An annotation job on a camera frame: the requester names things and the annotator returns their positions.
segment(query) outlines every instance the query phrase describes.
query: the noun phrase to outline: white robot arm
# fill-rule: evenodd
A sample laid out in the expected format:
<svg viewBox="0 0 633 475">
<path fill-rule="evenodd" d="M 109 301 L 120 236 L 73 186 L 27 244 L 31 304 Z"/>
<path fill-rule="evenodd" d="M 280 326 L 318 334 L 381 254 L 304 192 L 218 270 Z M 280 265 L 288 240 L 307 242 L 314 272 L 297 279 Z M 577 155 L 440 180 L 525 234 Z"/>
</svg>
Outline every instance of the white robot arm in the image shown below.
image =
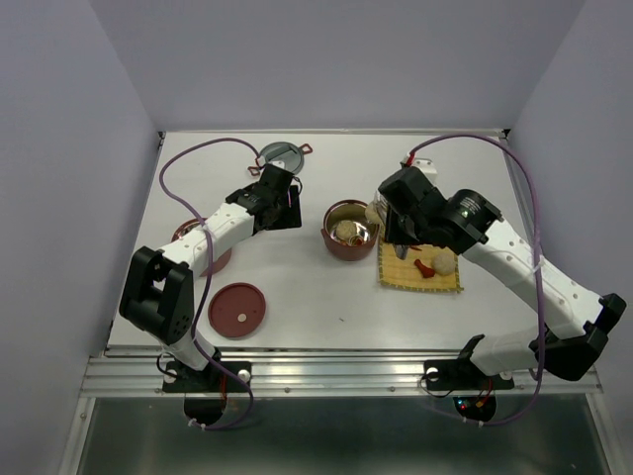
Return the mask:
<svg viewBox="0 0 633 475">
<path fill-rule="evenodd" d="M 449 247 L 489 271 L 536 310 L 535 265 L 545 297 L 545 369 L 576 381 L 593 365 L 619 321 L 626 303 L 617 295 L 600 297 L 574 282 L 551 262 L 532 262 L 533 249 L 486 198 L 460 190 L 445 199 L 420 166 L 405 166 L 379 187 L 389 205 L 386 241 L 404 258 L 410 245 Z M 479 389 L 502 372 L 538 364 L 538 328 L 501 336 L 471 338 L 455 360 L 426 361 L 436 371 L 429 390 Z M 495 385 L 502 389 L 502 384 Z"/>
<path fill-rule="evenodd" d="M 260 231 L 301 226 L 299 189 L 293 173 L 268 164 L 259 181 L 233 192 L 207 220 L 216 260 L 237 243 Z M 197 228 L 158 250 L 142 247 L 132 257 L 119 307 L 120 314 L 152 334 L 167 351 L 195 371 L 208 359 L 194 344 L 194 279 L 209 266 L 205 232 Z M 162 290 L 156 286 L 163 282 Z M 217 349 L 198 340 L 209 355 Z"/>
</svg>

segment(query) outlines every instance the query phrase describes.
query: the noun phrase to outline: red lid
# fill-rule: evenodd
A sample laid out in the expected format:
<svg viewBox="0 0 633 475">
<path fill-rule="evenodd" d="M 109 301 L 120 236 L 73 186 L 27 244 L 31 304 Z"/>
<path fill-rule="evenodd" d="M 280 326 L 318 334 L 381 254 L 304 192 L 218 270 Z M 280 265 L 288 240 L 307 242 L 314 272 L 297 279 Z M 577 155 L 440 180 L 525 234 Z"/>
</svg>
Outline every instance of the red lid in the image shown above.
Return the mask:
<svg viewBox="0 0 633 475">
<path fill-rule="evenodd" d="M 260 290 L 243 282 L 221 289 L 209 304 L 209 323 L 227 338 L 246 336 L 264 320 L 266 299 Z"/>
</svg>

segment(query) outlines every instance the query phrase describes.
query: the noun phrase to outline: yellow cloth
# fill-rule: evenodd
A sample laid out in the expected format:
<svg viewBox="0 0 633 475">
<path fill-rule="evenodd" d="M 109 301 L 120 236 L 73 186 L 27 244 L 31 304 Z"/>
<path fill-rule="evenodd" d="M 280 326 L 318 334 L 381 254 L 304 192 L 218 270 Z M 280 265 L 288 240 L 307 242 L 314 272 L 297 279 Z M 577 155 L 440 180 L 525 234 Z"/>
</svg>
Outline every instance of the yellow cloth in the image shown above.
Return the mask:
<svg viewBox="0 0 633 475">
<path fill-rule="evenodd" d="M 459 284 L 459 266 L 457 255 L 450 249 L 441 249 L 433 245 L 419 245 L 421 250 L 409 249 L 407 258 L 400 260 L 391 244 L 380 238 L 378 246 L 378 270 L 380 283 L 402 290 L 414 292 L 461 292 L 464 290 Z M 439 252 L 450 252 L 455 256 L 455 273 L 442 276 L 435 274 L 424 279 L 415 267 L 415 260 L 419 259 L 426 267 L 431 267 L 433 257 Z"/>
</svg>

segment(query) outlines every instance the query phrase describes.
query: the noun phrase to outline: white table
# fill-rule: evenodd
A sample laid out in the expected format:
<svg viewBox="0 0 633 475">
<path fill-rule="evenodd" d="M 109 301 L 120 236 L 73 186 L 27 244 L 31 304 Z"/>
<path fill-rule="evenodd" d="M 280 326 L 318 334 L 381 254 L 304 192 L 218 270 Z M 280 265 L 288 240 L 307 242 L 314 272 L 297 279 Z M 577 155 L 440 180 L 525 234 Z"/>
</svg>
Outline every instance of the white table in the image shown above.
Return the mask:
<svg viewBox="0 0 633 475">
<path fill-rule="evenodd" d="M 230 134 L 257 149 L 287 141 L 309 143 L 300 177 L 303 226 L 261 233 L 233 250 L 228 266 L 213 278 L 210 298 L 233 282 L 248 282 L 265 295 L 264 322 L 250 336 L 224 338 L 201 318 L 199 331 L 220 348 L 292 349 L 459 349 L 478 333 L 505 333 L 533 326 L 535 313 L 491 275 L 460 258 L 461 294 L 423 294 L 378 283 L 376 249 L 359 262 L 330 255 L 320 228 L 325 211 L 346 198 L 370 201 L 378 185 L 399 169 L 401 158 L 432 136 L 422 134 L 240 133 Z M 158 185 L 160 167 L 179 151 L 226 134 L 170 133 L 158 160 L 136 247 L 158 248 L 192 217 Z M 496 204 L 515 229 L 525 229 L 505 158 L 491 145 L 458 139 L 437 143 L 418 156 L 433 159 L 437 185 L 446 197 L 471 188 Z M 246 172 L 253 154 L 235 143 L 205 147 L 183 157 L 166 182 L 203 216 L 237 188 L 252 182 Z M 196 282 L 200 298 L 204 280 Z M 156 346 L 156 341 L 116 316 L 109 347 Z"/>
</svg>

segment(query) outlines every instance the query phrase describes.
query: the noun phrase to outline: small round object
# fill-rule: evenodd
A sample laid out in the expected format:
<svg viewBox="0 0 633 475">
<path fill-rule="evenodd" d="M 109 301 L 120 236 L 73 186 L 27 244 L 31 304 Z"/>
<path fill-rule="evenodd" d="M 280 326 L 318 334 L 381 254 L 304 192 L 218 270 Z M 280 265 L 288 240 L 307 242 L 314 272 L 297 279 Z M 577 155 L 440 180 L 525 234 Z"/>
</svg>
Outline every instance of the small round object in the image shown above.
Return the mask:
<svg viewBox="0 0 633 475">
<path fill-rule="evenodd" d="M 357 234 L 356 225 L 353 221 L 343 220 L 336 225 L 336 237 L 345 242 L 349 242 Z"/>
<path fill-rule="evenodd" d="M 244 383 L 250 381 L 250 373 L 247 369 L 240 369 L 237 371 L 237 377 L 241 379 Z"/>
<path fill-rule="evenodd" d="M 176 382 L 176 375 L 174 374 L 173 376 L 168 376 L 166 374 L 162 375 L 162 380 L 166 383 L 166 384 L 172 384 Z"/>
<path fill-rule="evenodd" d="M 428 381 L 432 381 L 433 383 L 439 381 L 439 371 L 435 367 L 427 368 L 424 371 L 424 376 Z"/>
<path fill-rule="evenodd" d="M 261 291 L 243 282 L 221 289 L 209 304 L 209 323 L 227 338 L 254 332 L 264 320 L 266 299 Z"/>
<path fill-rule="evenodd" d="M 455 257 L 449 252 L 440 252 L 431 261 L 433 270 L 439 275 L 451 275 L 455 272 Z"/>
</svg>

